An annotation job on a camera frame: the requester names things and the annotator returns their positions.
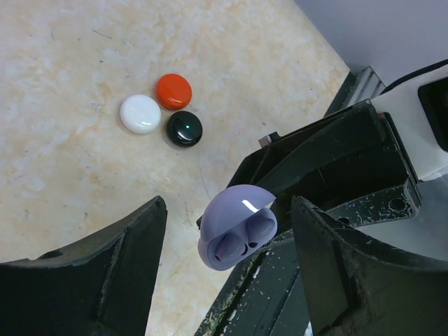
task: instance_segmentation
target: purple earbud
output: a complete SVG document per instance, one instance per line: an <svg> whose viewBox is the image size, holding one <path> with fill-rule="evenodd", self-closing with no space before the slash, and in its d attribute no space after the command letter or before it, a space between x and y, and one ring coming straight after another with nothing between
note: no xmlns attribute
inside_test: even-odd
<svg viewBox="0 0 448 336"><path fill-rule="evenodd" d="M255 185L234 185L215 196L205 209L197 250L214 270L227 270L257 251L277 232L267 208L275 196Z"/></svg>

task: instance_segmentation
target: round disc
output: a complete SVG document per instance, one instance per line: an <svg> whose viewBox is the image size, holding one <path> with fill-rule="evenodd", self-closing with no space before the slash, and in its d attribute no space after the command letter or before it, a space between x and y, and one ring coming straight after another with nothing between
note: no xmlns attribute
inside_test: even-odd
<svg viewBox="0 0 448 336"><path fill-rule="evenodd" d="M129 131L146 134L157 128L162 115L154 99L143 94L135 94L121 104L120 117Z"/></svg>

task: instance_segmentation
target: screw hole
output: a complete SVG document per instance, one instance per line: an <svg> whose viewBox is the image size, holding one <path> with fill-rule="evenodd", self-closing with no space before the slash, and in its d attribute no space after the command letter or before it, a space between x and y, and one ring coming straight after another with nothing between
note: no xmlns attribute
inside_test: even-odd
<svg viewBox="0 0 448 336"><path fill-rule="evenodd" d="M406 203L402 199L394 198L389 201L389 208L394 211L402 211L406 208Z"/></svg>
<svg viewBox="0 0 448 336"><path fill-rule="evenodd" d="M347 217L341 217L338 219L339 222L342 222L343 224L350 224L350 220Z"/></svg>

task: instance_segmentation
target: white robot part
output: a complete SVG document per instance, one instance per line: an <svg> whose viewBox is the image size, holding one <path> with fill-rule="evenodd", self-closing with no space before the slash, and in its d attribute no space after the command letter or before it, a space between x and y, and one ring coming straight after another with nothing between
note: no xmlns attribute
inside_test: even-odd
<svg viewBox="0 0 448 336"><path fill-rule="evenodd" d="M390 113L420 180L448 173L448 153L439 146L418 96L425 84L448 77L448 65L414 77L372 99L378 113Z"/></svg>

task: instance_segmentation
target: gray wall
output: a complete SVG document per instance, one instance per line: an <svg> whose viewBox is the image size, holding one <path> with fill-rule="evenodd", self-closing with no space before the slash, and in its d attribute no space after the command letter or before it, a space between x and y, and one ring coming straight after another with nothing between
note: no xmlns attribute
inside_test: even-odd
<svg viewBox="0 0 448 336"><path fill-rule="evenodd" d="M448 1L295 1L352 71L386 85L448 58Z"/></svg>

